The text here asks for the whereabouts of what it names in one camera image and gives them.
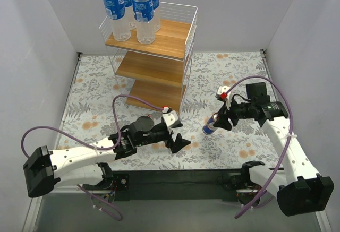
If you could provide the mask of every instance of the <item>floral tablecloth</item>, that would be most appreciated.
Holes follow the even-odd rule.
[[[249,75],[267,76],[261,55],[255,53],[228,53],[193,55],[190,84],[181,110],[183,127],[174,129],[192,143],[180,152],[171,154],[163,143],[138,148],[128,158],[110,163],[113,170],[160,170],[160,169],[217,169],[240,168],[250,160],[261,160],[275,166],[277,154],[259,125],[253,120],[241,120],[231,132],[218,129],[206,136],[202,126],[219,110],[222,103],[215,93],[220,85],[232,85]],[[247,83],[260,80],[249,80]],[[74,86],[67,104],[63,130],[92,143],[116,133],[112,114],[112,99],[129,93],[134,80],[115,77],[107,56],[83,56]],[[273,90],[267,85],[274,100]],[[246,96],[245,84],[236,87],[234,93]],[[116,102],[120,127],[134,122],[139,116],[150,115],[155,124],[161,113],[125,104],[122,98]],[[59,149],[79,144],[64,136]]]

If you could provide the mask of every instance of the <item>wooden shelf board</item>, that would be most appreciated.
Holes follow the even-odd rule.
[[[141,98],[155,106],[168,106],[176,110],[177,112],[180,112],[182,98],[181,88],[136,80],[134,82],[130,95]],[[126,100],[126,103],[128,105],[154,110],[144,103],[141,103],[132,98],[128,98]]]
[[[161,19],[161,29],[156,33],[156,40],[149,45],[138,42],[136,29],[131,30],[131,38],[124,42],[116,41],[111,35],[106,41],[106,45],[184,60],[185,40],[189,34],[190,26],[190,23]]]
[[[116,74],[141,81],[181,87],[186,63],[187,61],[183,63],[173,59],[129,51]]]

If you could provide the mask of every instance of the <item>robotic arm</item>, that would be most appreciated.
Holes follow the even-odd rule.
[[[282,165],[286,178],[276,174],[267,191],[277,198],[282,212],[287,216],[322,211],[334,189],[330,177],[322,177],[303,152],[295,135],[289,134],[290,120],[281,102],[271,102],[266,84],[247,84],[247,102],[238,104],[231,93],[226,96],[227,86],[219,87],[216,98],[223,101],[222,108],[213,115],[203,132],[212,134],[217,128],[231,130],[239,119],[253,118],[262,127],[280,156],[287,137],[291,136]],[[243,164],[241,177],[246,185],[263,186],[272,171],[261,161]]]
[[[190,141],[182,139],[181,134],[173,140],[172,129],[181,126],[176,111],[169,109],[157,125],[150,117],[141,116],[122,127],[120,144],[113,150],[103,148],[117,142],[117,133],[93,143],[95,149],[76,147],[48,151],[46,146],[39,147],[23,166],[28,196],[42,196],[60,186],[110,184],[114,175],[107,162],[126,158],[135,154],[137,147],[160,141],[164,141],[172,153],[190,144]]]

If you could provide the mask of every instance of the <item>energy drink can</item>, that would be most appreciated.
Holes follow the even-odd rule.
[[[214,123],[218,120],[218,114],[213,114],[210,119],[208,119],[207,123],[203,126],[203,133],[205,135],[211,135],[215,132],[218,128],[214,127]]]

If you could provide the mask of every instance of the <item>can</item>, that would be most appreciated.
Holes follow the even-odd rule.
[[[214,127],[214,123],[218,120],[218,113],[214,113],[207,121],[207,123],[203,126],[202,130],[205,135],[211,135],[218,128]]]

